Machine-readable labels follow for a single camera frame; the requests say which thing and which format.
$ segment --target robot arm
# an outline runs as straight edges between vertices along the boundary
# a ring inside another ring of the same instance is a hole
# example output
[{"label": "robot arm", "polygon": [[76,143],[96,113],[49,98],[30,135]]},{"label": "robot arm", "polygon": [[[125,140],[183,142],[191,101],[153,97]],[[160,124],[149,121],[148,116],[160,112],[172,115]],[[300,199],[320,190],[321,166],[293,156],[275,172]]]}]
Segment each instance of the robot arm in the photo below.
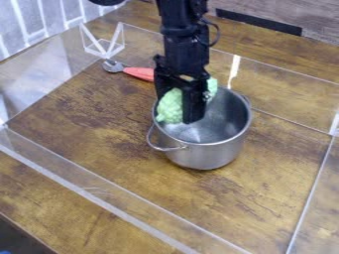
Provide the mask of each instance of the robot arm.
[{"label": "robot arm", "polygon": [[[122,0],[89,0],[116,5]],[[209,98],[209,29],[204,19],[208,0],[156,0],[161,17],[164,56],[155,56],[155,89],[157,99],[173,88],[183,91],[183,121],[189,124],[204,117]]]}]

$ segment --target red object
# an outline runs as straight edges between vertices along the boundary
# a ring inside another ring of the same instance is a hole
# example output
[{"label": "red object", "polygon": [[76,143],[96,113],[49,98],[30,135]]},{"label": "red object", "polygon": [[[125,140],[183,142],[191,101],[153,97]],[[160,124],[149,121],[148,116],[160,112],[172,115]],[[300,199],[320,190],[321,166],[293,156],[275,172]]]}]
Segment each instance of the red object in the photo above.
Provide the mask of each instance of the red object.
[{"label": "red object", "polygon": [[122,72],[138,77],[142,80],[153,81],[153,68],[149,67],[125,67]]}]

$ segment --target white wall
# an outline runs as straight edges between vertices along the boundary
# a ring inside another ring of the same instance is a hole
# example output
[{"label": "white wall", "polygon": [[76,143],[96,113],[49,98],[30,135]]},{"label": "white wall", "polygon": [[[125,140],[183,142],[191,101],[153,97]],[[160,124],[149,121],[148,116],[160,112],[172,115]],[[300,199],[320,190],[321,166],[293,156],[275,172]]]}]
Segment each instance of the white wall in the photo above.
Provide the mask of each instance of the white wall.
[{"label": "white wall", "polygon": [[0,61],[113,10],[88,0],[0,0]]}]

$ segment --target wooden surface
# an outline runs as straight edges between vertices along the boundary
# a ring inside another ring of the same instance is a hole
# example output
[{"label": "wooden surface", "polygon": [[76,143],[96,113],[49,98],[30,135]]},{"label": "wooden surface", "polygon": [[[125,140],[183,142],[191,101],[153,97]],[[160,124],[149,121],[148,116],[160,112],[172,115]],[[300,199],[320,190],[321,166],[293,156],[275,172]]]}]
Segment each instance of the wooden surface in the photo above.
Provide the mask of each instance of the wooden surface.
[{"label": "wooden surface", "polygon": [[291,253],[337,253],[339,246],[339,139],[324,164],[321,179],[308,207]]},{"label": "wooden surface", "polygon": [[[223,42],[216,44],[216,49],[339,82],[337,46],[229,20],[213,17],[211,20],[223,26]],[[159,31],[159,17],[152,4],[130,2],[113,14],[90,22],[89,27],[104,34],[106,26],[117,21]]]},{"label": "wooden surface", "polygon": [[[110,33],[114,20],[151,30],[159,25],[145,3],[129,3],[90,27]],[[337,80],[335,47],[233,22],[220,24],[219,48]],[[283,253],[329,137],[256,112],[237,160],[207,173],[183,170],[144,142],[153,100],[149,83],[110,75],[96,63],[9,127],[249,251]],[[1,212],[60,253],[175,251],[6,156],[1,162]]]},{"label": "wooden surface", "polygon": [[0,214],[57,253],[175,253],[2,153],[0,161]]},{"label": "wooden surface", "polygon": [[247,14],[293,25],[303,29],[303,36],[339,45],[339,3],[336,0],[211,0],[215,8]]}]

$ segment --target metal pot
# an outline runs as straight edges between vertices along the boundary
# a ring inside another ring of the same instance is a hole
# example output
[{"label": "metal pot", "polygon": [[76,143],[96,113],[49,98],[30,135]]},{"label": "metal pot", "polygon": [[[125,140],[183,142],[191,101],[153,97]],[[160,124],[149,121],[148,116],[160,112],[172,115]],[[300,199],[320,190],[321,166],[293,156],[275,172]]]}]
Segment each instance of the metal pot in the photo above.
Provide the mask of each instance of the metal pot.
[{"label": "metal pot", "polygon": [[[156,106],[157,103],[152,109],[153,125],[147,142],[173,163],[185,168],[211,170],[236,158],[252,122],[251,103],[241,95],[219,87],[205,117],[192,124],[156,122]],[[151,141],[155,131],[157,145]]]}]

